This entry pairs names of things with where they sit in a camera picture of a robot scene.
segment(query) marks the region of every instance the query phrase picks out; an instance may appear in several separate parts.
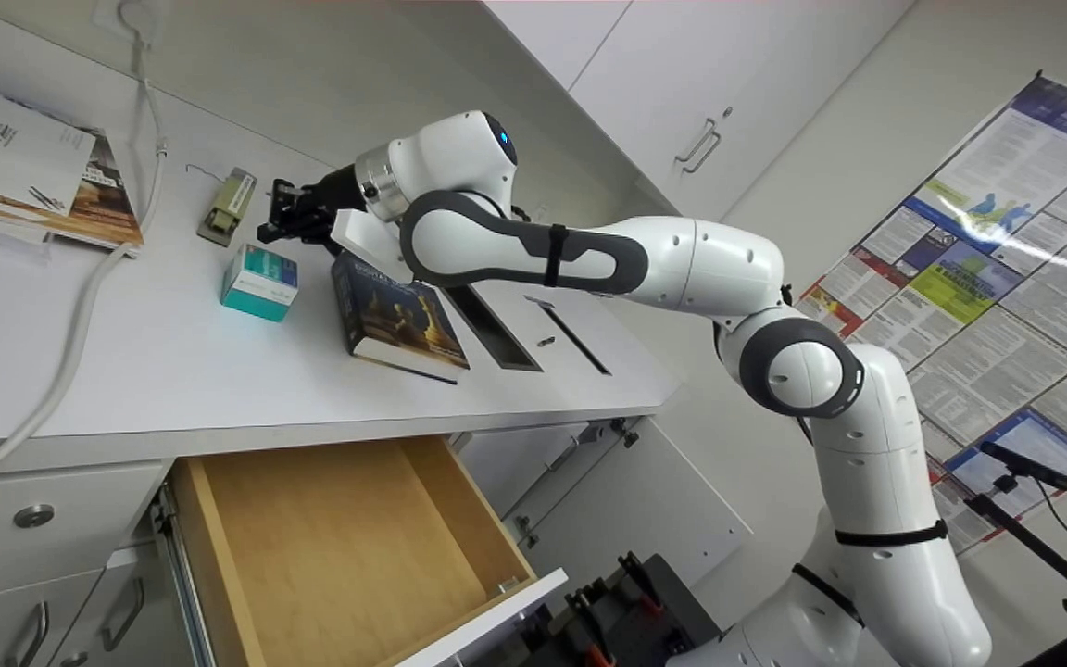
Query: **cabinet door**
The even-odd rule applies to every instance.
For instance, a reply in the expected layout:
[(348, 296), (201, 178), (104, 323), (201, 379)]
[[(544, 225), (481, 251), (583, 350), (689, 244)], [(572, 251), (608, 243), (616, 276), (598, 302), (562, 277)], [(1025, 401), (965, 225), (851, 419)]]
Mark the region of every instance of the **cabinet door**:
[(484, 9), (572, 90), (630, 0), (484, 0)]
[(789, 0), (634, 0), (572, 94), (679, 212), (719, 214), (724, 192), (693, 181), (794, 15)]
[(537, 571), (593, 584), (626, 551), (660, 551), (693, 587), (749, 540), (749, 523), (652, 424), (636, 434), (588, 463), (552, 507), (531, 507), (537, 496), (515, 507), (531, 516), (526, 558)]
[(724, 219), (909, 4), (634, 0), (572, 94), (682, 214)]
[(719, 123), (719, 153), (713, 153), (705, 170), (679, 181), (679, 198), (709, 202), (709, 192), (724, 192), (700, 214), (724, 219), (831, 104), (831, 98), (914, 0), (786, 4), (802, 9), (802, 15), (786, 25), (783, 48), (774, 48), (734, 94), (734, 115)]
[(0, 479), (0, 589), (106, 564), (164, 463)]
[(54, 654), (54, 667), (194, 667), (155, 547), (119, 549)]
[(46, 667), (98, 575), (0, 593), (0, 667)]
[(472, 434), (455, 455), (504, 518), (583, 429), (584, 424)]

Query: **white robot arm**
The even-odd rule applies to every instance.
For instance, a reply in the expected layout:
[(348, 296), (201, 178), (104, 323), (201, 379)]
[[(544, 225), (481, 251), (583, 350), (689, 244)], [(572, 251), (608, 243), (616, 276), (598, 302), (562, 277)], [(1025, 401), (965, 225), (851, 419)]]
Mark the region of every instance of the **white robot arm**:
[(435, 285), (541, 281), (705, 317), (745, 395), (810, 429), (828, 516), (804, 564), (734, 635), (676, 665), (851, 665), (860, 631), (900, 665), (984, 665), (991, 631), (929, 496), (904, 366), (794, 311), (766, 237), (666, 214), (588, 230), (515, 222), (513, 178), (500, 123), (455, 115), (326, 178), (340, 181), (331, 233), (387, 276)]

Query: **poster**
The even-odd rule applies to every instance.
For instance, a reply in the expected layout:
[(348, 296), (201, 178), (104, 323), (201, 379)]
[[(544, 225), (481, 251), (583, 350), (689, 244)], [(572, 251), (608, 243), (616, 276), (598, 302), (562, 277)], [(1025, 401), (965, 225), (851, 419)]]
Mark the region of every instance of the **poster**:
[[(957, 549), (993, 533), (965, 505), (1003, 470), (979, 443), (1067, 470), (1067, 87), (1035, 80), (991, 115), (804, 311), (904, 364)], [(1023, 484), (1000, 505), (1023, 516), (1040, 495)]]

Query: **wall-mounted cabinet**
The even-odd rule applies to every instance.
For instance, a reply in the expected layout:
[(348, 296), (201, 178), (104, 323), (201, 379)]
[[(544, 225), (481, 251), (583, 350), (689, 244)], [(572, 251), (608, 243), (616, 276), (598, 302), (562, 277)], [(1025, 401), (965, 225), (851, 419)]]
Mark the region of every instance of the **wall-mounted cabinet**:
[(910, 4), (630, 0), (572, 81), (568, 4), (494, 13), (682, 214), (724, 219)]
[(634, 0), (484, 0), (523, 48), (572, 90)]

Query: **drawer front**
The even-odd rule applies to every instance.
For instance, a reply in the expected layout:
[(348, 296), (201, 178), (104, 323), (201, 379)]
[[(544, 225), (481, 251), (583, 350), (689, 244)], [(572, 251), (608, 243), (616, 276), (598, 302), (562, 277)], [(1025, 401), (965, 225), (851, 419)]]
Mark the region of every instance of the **drawer front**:
[(119, 549), (53, 667), (194, 667), (155, 547)]
[(29, 589), (0, 593), (0, 667), (48, 667), (61, 638), (85, 605), (99, 575), (75, 575)]
[(164, 463), (0, 479), (0, 589), (99, 571)]

